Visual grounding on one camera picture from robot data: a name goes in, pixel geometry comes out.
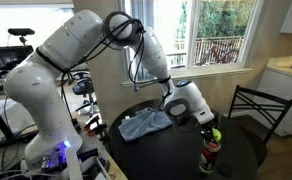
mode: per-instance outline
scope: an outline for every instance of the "blue light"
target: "blue light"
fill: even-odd
[[[71,147],[70,143],[69,143],[67,140],[64,141],[64,145],[65,145],[67,148]]]

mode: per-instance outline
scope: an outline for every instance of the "can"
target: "can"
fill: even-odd
[[[199,167],[201,172],[209,175],[213,172],[214,164],[221,144],[204,140],[204,147],[200,155]]]

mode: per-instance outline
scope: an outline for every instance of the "chair back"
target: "chair back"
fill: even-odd
[[[259,97],[272,103],[261,104],[254,100],[254,97]],[[240,103],[235,103],[236,99],[240,99]],[[264,143],[266,144],[274,133],[275,129],[278,127],[280,122],[283,120],[284,116],[292,106],[292,100],[286,100],[271,94],[264,92],[247,89],[237,85],[232,104],[228,113],[228,119],[230,119],[232,111],[234,109],[246,109],[246,110],[256,110],[261,114],[270,124],[271,128],[268,131],[266,137],[264,138]],[[276,117],[271,112],[278,112],[279,115]]]

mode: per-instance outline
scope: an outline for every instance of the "gray cloth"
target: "gray cloth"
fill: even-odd
[[[147,133],[158,131],[170,126],[172,122],[164,112],[158,112],[151,108],[145,108],[136,112],[136,116],[123,119],[119,131],[126,142],[132,141]]]

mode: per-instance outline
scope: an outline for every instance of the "window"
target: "window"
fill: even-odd
[[[18,36],[10,36],[9,28],[31,28],[34,35],[26,36],[26,44],[35,49],[59,26],[73,16],[72,8],[4,7],[0,8],[0,46],[22,46]]]
[[[122,10],[154,29],[170,73],[191,75],[244,67],[264,0],[119,2]],[[145,74],[140,70],[139,80],[149,78]]]

